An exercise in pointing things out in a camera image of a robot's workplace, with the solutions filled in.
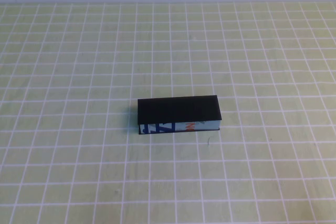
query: grid mat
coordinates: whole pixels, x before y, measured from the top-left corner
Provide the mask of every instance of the grid mat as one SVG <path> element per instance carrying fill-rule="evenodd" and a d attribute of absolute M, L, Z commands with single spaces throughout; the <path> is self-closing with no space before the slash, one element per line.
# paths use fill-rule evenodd
<path fill-rule="evenodd" d="M 0 5 L 1 223 L 336 223 L 335 7 Z M 206 94 L 219 132 L 138 135 Z"/>

